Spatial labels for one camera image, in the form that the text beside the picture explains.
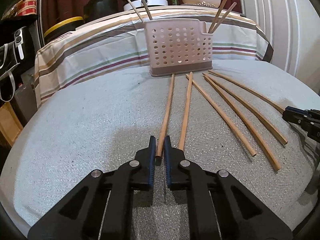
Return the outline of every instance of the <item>utensil holder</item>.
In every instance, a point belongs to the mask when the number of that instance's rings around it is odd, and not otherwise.
[[[212,68],[212,34],[197,19],[144,22],[150,74],[166,76]]]

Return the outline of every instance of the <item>yellow rim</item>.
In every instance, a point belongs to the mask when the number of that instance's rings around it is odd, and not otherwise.
[[[53,32],[54,30],[58,29],[59,27],[65,25],[67,23],[71,23],[71,22],[75,22],[75,21],[79,21],[79,20],[83,20],[83,18],[81,16],[77,16],[77,17],[72,17],[72,18],[66,19],[62,22],[59,22],[56,25],[52,26],[49,30],[47,30],[43,36],[45,38],[49,33]]]

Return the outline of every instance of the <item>wooden chopstick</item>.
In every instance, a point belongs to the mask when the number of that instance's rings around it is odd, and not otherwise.
[[[232,95],[244,107],[246,107],[251,113],[253,113],[262,122],[262,124],[273,134],[273,136],[276,137],[276,139],[278,139],[278,141],[280,143],[282,143],[283,145],[286,145],[288,143],[287,138],[262,113],[260,113],[253,105],[251,105],[249,102],[247,102],[243,98],[237,96],[230,89],[226,88],[224,85],[222,85],[216,79],[209,76],[207,73],[203,73],[203,74],[205,76],[207,76],[208,78],[210,78],[214,83],[216,83],[219,87],[221,87],[227,93]]]
[[[192,89],[192,72],[190,72],[190,75],[189,75],[189,83],[188,83],[187,96],[186,96],[186,107],[184,108],[184,117],[183,117],[183,121],[182,121],[182,128],[181,128],[180,140],[179,140],[179,146],[178,146],[178,149],[180,149],[182,151],[184,148],[184,142],[185,142],[186,133],[187,133],[188,115],[189,115],[190,99],[191,99],[191,89]]]
[[[220,18],[220,20],[218,21],[218,23],[215,25],[215,27],[212,29],[212,31],[210,33],[214,33],[216,31],[216,29],[219,27],[219,25],[223,22],[223,20],[229,15],[229,13],[231,12],[231,10],[237,5],[236,2],[234,2],[229,9],[224,13],[224,15]]]
[[[230,127],[231,131],[240,139],[243,145],[247,148],[250,155],[253,157],[257,153],[252,148],[248,140],[244,137],[244,135],[239,131],[239,129],[235,126],[235,124],[231,121],[231,119],[223,112],[223,110],[210,98],[210,96],[200,87],[194,80],[192,84],[196,87],[196,89],[204,96],[204,98],[213,106],[213,108],[218,112],[218,114],[223,118],[223,120]]]
[[[227,97],[225,92],[217,85],[215,84],[208,76],[204,75],[204,79],[218,92],[218,94],[227,102],[227,104],[232,108],[233,111],[236,112],[236,114],[241,118],[241,120],[244,122],[256,142],[259,144],[260,148],[262,149],[263,153],[269,160],[271,166],[275,171],[278,171],[281,166],[279,162],[277,161],[276,157],[271,152],[270,148],[268,147],[265,140],[262,138],[262,136],[258,133],[258,131],[254,128],[254,126],[249,122],[249,120],[241,113],[239,108]]]
[[[136,14],[139,16],[140,20],[141,20],[142,22],[144,22],[144,20],[142,19],[141,14],[138,12],[137,8],[135,8],[135,6],[132,4],[132,2],[131,2],[130,0],[127,0],[127,1],[128,1],[128,3],[130,3],[130,5],[132,6],[132,8],[133,8],[134,11],[136,12]]]
[[[212,24],[210,25],[208,33],[211,33],[211,31],[213,30],[213,27],[216,24],[216,22],[218,21],[220,13],[221,13],[222,9],[224,8],[224,6],[226,5],[226,2],[227,2],[227,0],[223,0],[222,3],[220,4],[219,10],[217,11],[217,14],[214,17]]]
[[[158,148],[157,148],[157,152],[156,152],[156,157],[162,156],[164,137],[167,134],[167,128],[168,128],[168,120],[169,120],[169,114],[170,114],[170,108],[171,108],[171,102],[172,102],[173,87],[174,87],[174,74],[171,75],[169,95],[168,95],[167,105],[165,107],[165,114],[164,114],[162,128],[161,128],[160,136],[159,136],[159,140],[158,140]]]
[[[149,8],[148,8],[148,6],[147,6],[147,4],[146,4],[146,0],[141,0],[141,2],[142,2],[142,4],[143,4],[144,8],[146,9],[146,12],[147,12],[147,14],[148,14],[149,20],[152,20],[152,16],[151,16],[151,13],[150,13],[150,11],[149,11]]]
[[[274,107],[275,109],[277,109],[281,114],[284,112],[284,109],[283,109],[281,106],[279,106],[277,103],[271,101],[269,98],[266,98],[264,95],[262,95],[262,94],[260,94],[260,93],[258,93],[258,92],[256,92],[256,91],[250,89],[249,87],[246,87],[245,85],[243,85],[243,84],[235,81],[234,79],[229,78],[229,77],[227,77],[227,76],[225,76],[225,75],[219,74],[219,73],[217,73],[217,72],[215,72],[215,71],[212,71],[212,70],[209,70],[209,73],[211,73],[211,74],[213,74],[213,75],[215,75],[215,76],[217,76],[217,77],[223,78],[223,79],[225,79],[225,80],[228,80],[229,82],[231,82],[231,83],[233,83],[233,84],[235,84],[235,85],[237,85],[237,86],[239,86],[239,87],[247,90],[248,92],[254,94],[256,97],[262,99],[263,101],[267,102],[269,105],[273,106],[273,107]]]

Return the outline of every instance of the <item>striped fabric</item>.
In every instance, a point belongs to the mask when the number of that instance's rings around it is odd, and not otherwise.
[[[166,9],[151,11],[154,19],[197,18],[212,21],[212,11]],[[231,13],[213,34],[214,59],[270,62],[273,49],[254,21]],[[38,107],[69,85],[129,67],[148,65],[142,22],[128,14],[68,32],[40,49],[35,61]]]

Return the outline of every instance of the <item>silver screw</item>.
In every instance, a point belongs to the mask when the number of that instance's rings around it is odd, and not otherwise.
[[[228,177],[229,172],[227,172],[226,170],[221,170],[221,171],[219,171],[219,175],[220,175],[221,177],[226,178],[226,177]]]
[[[97,178],[101,175],[101,171],[99,170],[94,170],[91,172],[91,176],[94,177],[94,178]]]
[[[130,161],[129,164],[131,167],[137,167],[137,166],[139,166],[140,163],[136,160],[133,160],[133,161]]]
[[[182,167],[188,167],[188,166],[190,166],[190,162],[187,161],[187,160],[183,160],[183,161],[180,162],[180,165],[181,165]]]

